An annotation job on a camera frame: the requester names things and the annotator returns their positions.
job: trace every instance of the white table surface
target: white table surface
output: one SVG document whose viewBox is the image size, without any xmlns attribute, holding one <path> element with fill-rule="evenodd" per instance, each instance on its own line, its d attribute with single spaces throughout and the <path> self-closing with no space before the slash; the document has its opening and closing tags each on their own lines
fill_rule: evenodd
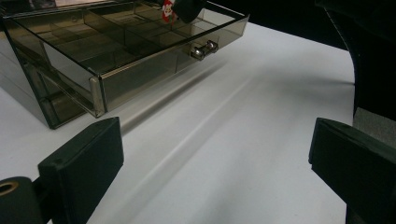
<svg viewBox="0 0 396 224">
<path fill-rule="evenodd" d="M 185 73 L 209 76 L 133 129 L 125 163 L 89 223 L 345 223 L 346 205 L 311 170 L 317 117 L 352 123 L 348 52 L 249 23 Z M 36 166 L 97 121 L 50 130 L 0 89 L 0 179 Z"/>
</svg>

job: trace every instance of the drawer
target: drawer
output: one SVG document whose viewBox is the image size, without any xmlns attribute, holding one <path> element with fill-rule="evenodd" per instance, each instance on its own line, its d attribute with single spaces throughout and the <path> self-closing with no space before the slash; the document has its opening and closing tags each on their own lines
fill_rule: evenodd
<svg viewBox="0 0 396 224">
<path fill-rule="evenodd" d="M 135 1 L 22 15 L 4 24 L 22 66 L 99 118 L 232 43 L 247 21 L 248 15 L 207 2 L 194 21 L 167 22 L 159 5 Z"/>
</svg>

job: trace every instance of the drawer handle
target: drawer handle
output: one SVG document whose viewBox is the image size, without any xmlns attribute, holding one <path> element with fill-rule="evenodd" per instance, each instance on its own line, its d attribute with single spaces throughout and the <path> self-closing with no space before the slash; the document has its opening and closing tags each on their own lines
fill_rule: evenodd
<svg viewBox="0 0 396 224">
<path fill-rule="evenodd" d="M 216 42 L 213 42 L 211 40 L 208 40 L 206 42 L 206 45 L 201 46 L 200 48 L 195 47 L 191 53 L 190 56 L 192 58 L 198 59 L 199 61 L 203 60 L 207 55 L 211 53 L 216 53 L 218 51 L 219 45 Z"/>
</svg>

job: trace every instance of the clear plastic drawer organizer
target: clear plastic drawer organizer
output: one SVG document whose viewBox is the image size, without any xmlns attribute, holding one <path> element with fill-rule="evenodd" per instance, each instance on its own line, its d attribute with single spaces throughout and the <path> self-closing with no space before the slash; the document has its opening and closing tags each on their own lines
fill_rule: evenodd
<svg viewBox="0 0 396 224">
<path fill-rule="evenodd" d="M 101 117 L 235 41 L 248 21 L 248 15 L 210 2 L 191 23 L 166 22 L 162 15 L 159 5 L 144 1 L 105 2 L 5 16 L 2 22 L 54 129 L 86 111 Z"/>
</svg>

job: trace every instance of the brass ring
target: brass ring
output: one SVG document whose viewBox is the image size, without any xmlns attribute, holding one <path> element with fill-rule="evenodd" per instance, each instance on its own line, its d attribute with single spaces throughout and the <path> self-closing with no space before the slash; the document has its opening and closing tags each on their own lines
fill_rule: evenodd
<svg viewBox="0 0 396 224">
<path fill-rule="evenodd" d="M 0 184 L 0 196 L 6 195 L 12 192 L 14 189 L 18 187 L 17 181 L 8 181 L 6 183 Z"/>
</svg>

